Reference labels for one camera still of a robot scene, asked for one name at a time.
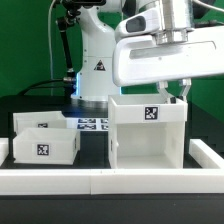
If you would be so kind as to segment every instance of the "open white box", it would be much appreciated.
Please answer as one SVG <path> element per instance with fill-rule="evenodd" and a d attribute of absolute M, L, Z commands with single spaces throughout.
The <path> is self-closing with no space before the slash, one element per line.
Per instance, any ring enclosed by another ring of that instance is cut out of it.
<path fill-rule="evenodd" d="M 112 168 L 182 168 L 187 103 L 159 94 L 109 97 Z"/>
<path fill-rule="evenodd" d="M 15 163 L 71 165 L 79 149 L 75 129 L 27 128 L 13 139 Z"/>
<path fill-rule="evenodd" d="M 14 132 L 18 135 L 25 128 L 66 128 L 67 122 L 61 111 L 13 114 Z"/>

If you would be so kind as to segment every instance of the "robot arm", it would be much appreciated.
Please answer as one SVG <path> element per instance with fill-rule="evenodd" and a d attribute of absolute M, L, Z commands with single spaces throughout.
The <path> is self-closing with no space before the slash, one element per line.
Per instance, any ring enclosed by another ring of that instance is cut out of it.
<path fill-rule="evenodd" d="M 116 85 L 141 85 L 224 73 L 220 60 L 224 57 L 223 26 L 194 30 L 191 1 L 150 2 L 143 14 L 121 22 L 116 29 L 118 43 L 113 57 Z M 132 20 L 140 23 L 138 16 L 145 20 L 145 29 L 129 32 L 128 23 Z"/>

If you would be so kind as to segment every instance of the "white box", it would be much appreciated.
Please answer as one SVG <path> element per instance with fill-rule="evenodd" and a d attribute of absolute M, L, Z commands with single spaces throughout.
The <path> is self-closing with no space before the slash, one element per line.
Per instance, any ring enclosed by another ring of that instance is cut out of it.
<path fill-rule="evenodd" d="M 159 94 L 109 97 L 111 168 L 182 168 L 187 103 Z"/>
<path fill-rule="evenodd" d="M 61 111 L 14 113 L 14 132 L 18 135 L 25 128 L 66 128 L 67 121 Z"/>
<path fill-rule="evenodd" d="M 9 154 L 8 138 L 0 138 L 0 166 Z"/>
<path fill-rule="evenodd" d="M 74 129 L 27 128 L 13 139 L 15 163 L 73 164 L 79 149 Z"/>

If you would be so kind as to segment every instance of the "green wall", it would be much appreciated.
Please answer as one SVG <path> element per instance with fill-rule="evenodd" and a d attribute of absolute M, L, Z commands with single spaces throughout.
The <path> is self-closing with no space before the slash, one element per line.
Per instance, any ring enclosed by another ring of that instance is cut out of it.
<path fill-rule="evenodd" d="M 1 0 L 0 1 L 0 96 L 14 95 L 27 86 L 50 79 L 47 36 L 47 17 L 50 0 Z M 224 1 L 217 0 L 216 6 L 224 8 Z M 64 9 L 53 11 L 52 44 L 55 78 L 65 75 L 66 66 L 60 35 L 54 21 L 64 15 Z M 101 14 L 100 18 L 116 27 L 120 20 L 117 14 Z M 203 20 L 217 19 L 224 22 L 224 14 L 210 11 Z M 82 66 L 82 44 L 80 27 L 68 30 L 72 58 L 76 71 Z M 189 100 L 224 122 L 224 76 L 192 80 Z M 169 91 L 179 93 L 177 82 L 169 83 Z M 123 88 L 123 93 L 154 93 L 155 85 Z M 49 94 L 35 90 L 29 94 Z"/>

